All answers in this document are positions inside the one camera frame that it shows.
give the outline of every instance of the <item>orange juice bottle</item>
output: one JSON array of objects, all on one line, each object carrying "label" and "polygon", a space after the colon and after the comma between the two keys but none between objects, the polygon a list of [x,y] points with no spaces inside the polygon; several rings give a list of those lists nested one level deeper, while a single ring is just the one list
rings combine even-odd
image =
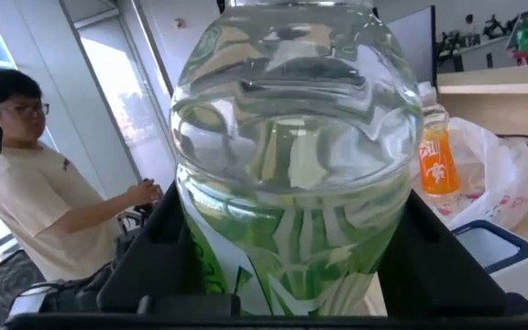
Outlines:
[{"label": "orange juice bottle", "polygon": [[421,183],[432,196],[455,193],[460,188],[454,156],[449,147],[449,114],[437,103],[437,91],[429,82],[419,84],[424,132],[419,146]]}]

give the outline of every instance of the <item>person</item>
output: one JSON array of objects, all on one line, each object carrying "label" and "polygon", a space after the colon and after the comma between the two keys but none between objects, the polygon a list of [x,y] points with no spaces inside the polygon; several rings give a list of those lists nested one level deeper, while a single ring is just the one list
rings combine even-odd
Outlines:
[{"label": "person", "polygon": [[466,16],[466,24],[466,34],[469,36],[478,34],[478,32],[476,32],[476,24],[474,23],[474,14],[469,14]]},{"label": "person", "polygon": [[144,181],[104,200],[59,152],[39,142],[49,105],[39,85],[0,70],[0,218],[48,281],[92,275],[115,254],[116,215],[161,198]]}]

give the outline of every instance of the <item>beige t-shirt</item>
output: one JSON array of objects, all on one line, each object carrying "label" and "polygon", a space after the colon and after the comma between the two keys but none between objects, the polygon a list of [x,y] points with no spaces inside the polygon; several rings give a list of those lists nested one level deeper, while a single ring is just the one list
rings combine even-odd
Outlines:
[{"label": "beige t-shirt", "polygon": [[77,280],[99,270],[115,252],[115,219],[67,236],[43,232],[72,208],[103,198],[60,153],[3,148],[0,218],[48,280]]}]

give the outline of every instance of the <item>computer monitor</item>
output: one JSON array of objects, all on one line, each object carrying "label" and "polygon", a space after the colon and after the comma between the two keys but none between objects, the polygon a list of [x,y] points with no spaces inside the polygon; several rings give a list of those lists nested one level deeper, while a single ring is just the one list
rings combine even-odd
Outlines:
[{"label": "computer monitor", "polygon": [[402,48],[417,82],[437,87],[435,6],[429,6],[388,24]]}]

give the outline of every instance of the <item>orange label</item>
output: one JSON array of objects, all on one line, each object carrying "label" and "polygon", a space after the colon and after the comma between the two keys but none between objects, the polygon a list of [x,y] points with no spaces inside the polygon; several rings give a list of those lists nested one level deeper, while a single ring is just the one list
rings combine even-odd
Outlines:
[{"label": "orange label", "polygon": [[431,195],[456,192],[460,181],[449,147],[449,133],[439,129],[425,129],[424,133],[419,147],[423,189]]}]

